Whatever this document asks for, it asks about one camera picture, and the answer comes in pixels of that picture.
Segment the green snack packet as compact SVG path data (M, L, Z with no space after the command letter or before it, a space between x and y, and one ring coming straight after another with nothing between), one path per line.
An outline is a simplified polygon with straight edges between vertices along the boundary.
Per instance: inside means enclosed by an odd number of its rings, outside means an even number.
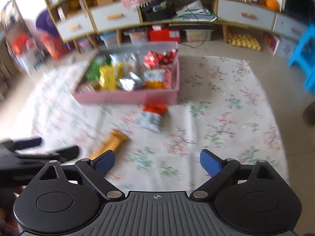
M111 65L111 60L110 56L97 56L85 73L86 81L90 82L99 80L100 67L104 65Z

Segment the gold wafer bar packet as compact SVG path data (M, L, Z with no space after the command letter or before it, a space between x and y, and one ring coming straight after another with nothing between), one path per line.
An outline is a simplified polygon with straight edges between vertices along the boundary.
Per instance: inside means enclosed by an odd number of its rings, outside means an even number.
M98 156L102 155L107 150L111 150L113 152L117 151L119 147L126 141L130 140L130 138L117 129L111 129L109 135L106 139L99 144L91 153L89 158L91 160L96 159Z

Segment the pink strawberry snack packet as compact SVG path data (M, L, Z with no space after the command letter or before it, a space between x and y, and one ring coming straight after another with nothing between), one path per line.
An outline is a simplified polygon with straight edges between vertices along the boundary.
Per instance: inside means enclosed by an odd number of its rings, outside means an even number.
M164 68L164 78L163 78L163 86L164 89L172 89L172 82L173 82L173 71L171 67Z

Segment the yellow egg tray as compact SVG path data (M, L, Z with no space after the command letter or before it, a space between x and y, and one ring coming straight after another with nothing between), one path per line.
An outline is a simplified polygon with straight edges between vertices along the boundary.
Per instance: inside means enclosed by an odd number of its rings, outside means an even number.
M244 47L255 51L261 50L261 45L256 37L238 29L229 30L227 32L227 42L232 46Z

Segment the orange silver snack packet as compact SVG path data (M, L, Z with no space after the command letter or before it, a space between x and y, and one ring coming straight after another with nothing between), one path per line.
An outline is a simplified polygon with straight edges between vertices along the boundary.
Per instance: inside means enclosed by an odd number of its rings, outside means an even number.
M158 133L160 131L162 118L167 111L168 106L165 104L147 103L143 106L136 125L140 128Z

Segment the clear plastic storage bin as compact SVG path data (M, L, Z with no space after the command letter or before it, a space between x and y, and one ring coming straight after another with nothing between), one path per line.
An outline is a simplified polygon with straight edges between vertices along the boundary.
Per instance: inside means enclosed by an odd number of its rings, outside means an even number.
M187 41L210 41L212 29L185 29Z

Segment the orange fruit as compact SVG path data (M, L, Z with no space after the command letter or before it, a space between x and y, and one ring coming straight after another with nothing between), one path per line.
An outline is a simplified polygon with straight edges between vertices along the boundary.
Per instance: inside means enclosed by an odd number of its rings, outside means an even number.
M272 10L272 11L280 10L280 5L277 0L266 0L265 5L269 10Z

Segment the floral white rug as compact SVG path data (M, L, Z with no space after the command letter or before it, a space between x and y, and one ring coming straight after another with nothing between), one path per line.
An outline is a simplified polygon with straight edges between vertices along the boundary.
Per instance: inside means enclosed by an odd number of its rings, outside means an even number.
M179 103L155 133L138 126L141 105L81 105L72 96L84 67L45 73L27 104L43 150L72 144L88 156L111 129L129 137L107 180L123 191L192 191L208 179L200 151L243 164L268 161L287 180L281 135L250 63L226 57L182 56Z

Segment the white blue bread packet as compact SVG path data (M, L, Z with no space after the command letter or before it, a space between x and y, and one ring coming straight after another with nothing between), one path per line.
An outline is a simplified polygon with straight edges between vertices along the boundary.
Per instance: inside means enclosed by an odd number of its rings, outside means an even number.
M138 73L139 58L136 53L110 54L111 65L121 67L125 74L130 72Z

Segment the wooden tv cabinet with drawers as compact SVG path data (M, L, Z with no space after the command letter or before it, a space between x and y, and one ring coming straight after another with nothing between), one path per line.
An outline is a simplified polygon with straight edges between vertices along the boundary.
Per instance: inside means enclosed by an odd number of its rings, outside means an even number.
M218 24L223 36L228 27L256 28L299 40L307 24L279 11L269 10L266 0L153 0L126 9L120 0L44 0L48 14L64 42L78 41L111 30L161 23Z

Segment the red gift bag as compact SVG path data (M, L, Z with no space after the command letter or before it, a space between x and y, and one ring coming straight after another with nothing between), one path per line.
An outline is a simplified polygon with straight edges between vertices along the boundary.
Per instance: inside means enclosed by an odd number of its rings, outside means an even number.
M54 37L45 32L40 34L40 40L53 60L60 60L69 53L68 47L60 37Z

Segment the small red crinkled snack packet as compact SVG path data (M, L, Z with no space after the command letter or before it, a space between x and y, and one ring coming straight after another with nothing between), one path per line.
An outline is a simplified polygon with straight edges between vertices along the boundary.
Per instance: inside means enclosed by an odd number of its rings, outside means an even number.
M173 63L177 56L177 50L172 49L169 51L165 51L160 55L159 65L169 65Z

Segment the red cardboard box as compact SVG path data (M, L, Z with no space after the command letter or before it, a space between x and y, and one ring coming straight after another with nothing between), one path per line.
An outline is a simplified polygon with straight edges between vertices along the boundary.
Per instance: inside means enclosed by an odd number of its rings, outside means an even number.
M150 41L176 41L181 42L181 35L179 30L163 28L161 30L149 30Z

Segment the black microwave oven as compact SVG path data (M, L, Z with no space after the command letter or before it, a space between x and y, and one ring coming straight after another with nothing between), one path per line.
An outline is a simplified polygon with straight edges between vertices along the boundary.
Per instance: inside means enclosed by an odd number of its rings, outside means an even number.
M313 0L283 0L282 11L285 15L306 24L314 23Z

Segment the silver chocolate pie snack pack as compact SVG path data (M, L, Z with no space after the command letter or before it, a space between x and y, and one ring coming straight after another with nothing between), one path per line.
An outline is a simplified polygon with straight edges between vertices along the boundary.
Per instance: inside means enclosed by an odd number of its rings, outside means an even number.
M117 86L124 91L134 91L145 86L145 82L135 73L129 72L117 81Z

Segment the blue plastic stool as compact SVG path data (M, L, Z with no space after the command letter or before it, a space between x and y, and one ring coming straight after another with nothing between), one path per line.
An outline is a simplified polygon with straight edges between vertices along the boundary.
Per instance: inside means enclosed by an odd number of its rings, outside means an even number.
M304 87L314 93L314 24L311 24L299 40L288 65L299 66L305 72Z

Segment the yellow snack packet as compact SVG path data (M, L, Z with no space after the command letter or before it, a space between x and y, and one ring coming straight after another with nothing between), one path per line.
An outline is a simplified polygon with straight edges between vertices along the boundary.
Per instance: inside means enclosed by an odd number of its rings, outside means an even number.
M124 65L102 65L99 72L100 89L114 91L118 89L118 80L124 76Z

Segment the pink shallow cardboard box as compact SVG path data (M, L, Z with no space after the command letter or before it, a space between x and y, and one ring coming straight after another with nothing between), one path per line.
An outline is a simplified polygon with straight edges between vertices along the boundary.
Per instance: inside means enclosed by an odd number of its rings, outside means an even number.
M177 104L176 41L102 47L89 61L73 97L80 104Z

